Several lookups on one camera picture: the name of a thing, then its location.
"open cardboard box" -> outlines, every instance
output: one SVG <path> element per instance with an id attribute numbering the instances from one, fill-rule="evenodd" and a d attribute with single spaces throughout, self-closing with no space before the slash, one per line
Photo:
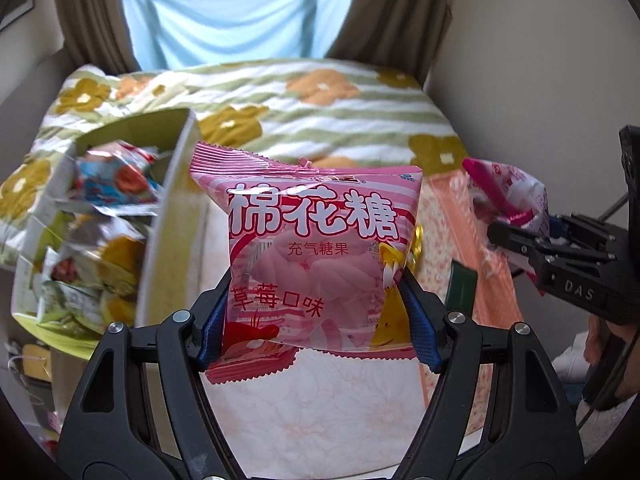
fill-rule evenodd
<path id="1" fill-rule="evenodd" d="M 27 225 L 18 258 L 11 312 L 28 332 L 53 349 L 88 360 L 98 335 L 69 337 L 54 323 L 38 325 L 36 311 L 41 264 L 47 246 L 58 249 L 69 214 L 56 207 L 72 187 L 75 158 L 112 140 L 174 150 L 163 183 L 161 203 L 146 244 L 136 326 L 159 323 L 175 310 L 190 308 L 199 292 L 202 235 L 209 198 L 189 175 L 191 155 L 202 138 L 195 115 L 186 108 L 130 116 L 79 137 L 66 149 Z"/>

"pink candy bag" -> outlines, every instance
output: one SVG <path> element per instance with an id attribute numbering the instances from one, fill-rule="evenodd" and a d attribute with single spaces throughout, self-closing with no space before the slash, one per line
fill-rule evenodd
<path id="1" fill-rule="evenodd" d="M 406 337 L 382 341 L 378 321 L 383 307 L 404 312 L 394 280 L 414 236 L 420 168 L 292 166 L 201 142 L 190 173 L 229 215 L 232 281 L 212 382 L 284 369 L 297 348 L 413 356 Z"/>

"floral bedspread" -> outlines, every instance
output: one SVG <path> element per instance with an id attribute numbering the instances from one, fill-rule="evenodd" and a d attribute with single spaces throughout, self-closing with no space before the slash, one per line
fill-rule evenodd
<path id="1" fill-rule="evenodd" d="M 466 155 L 411 77 L 338 60 L 264 60 L 181 72 L 107 76 L 83 66 L 65 81 L 23 165 L 0 187 L 0 265 L 14 267 L 53 168 L 80 135 L 131 114 L 189 107 L 204 139 L 283 162 L 344 157 L 359 166 L 417 164 L 428 176 Z"/>

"dark green object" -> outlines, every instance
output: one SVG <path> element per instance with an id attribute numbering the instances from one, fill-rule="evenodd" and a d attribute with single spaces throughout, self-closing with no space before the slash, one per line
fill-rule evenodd
<path id="1" fill-rule="evenodd" d="M 446 309 L 449 311 L 457 310 L 465 316 L 471 317 L 474 311 L 477 284 L 477 272 L 456 260 L 452 260 L 447 299 L 444 302 Z"/>

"metal screw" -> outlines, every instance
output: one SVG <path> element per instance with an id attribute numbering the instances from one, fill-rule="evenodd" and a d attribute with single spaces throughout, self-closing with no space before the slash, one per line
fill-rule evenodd
<path id="1" fill-rule="evenodd" d="M 124 329 L 124 323 L 121 321 L 114 321 L 109 325 L 109 332 L 112 334 L 117 334 L 118 332 L 122 332 Z"/>
<path id="2" fill-rule="evenodd" d="M 177 312 L 174 312 L 174 314 L 171 316 L 171 319 L 173 319 L 176 323 L 184 323 L 190 317 L 191 314 L 189 314 L 188 310 L 178 310 Z"/>
<path id="3" fill-rule="evenodd" d="M 466 316 L 464 314 L 462 314 L 462 312 L 449 312 L 449 315 L 447 316 L 447 319 L 449 319 L 450 322 L 459 325 L 461 323 L 464 323 L 466 321 Z"/>
<path id="4" fill-rule="evenodd" d="M 531 333 L 531 328 L 526 323 L 516 323 L 516 332 L 521 335 L 528 335 Z"/>

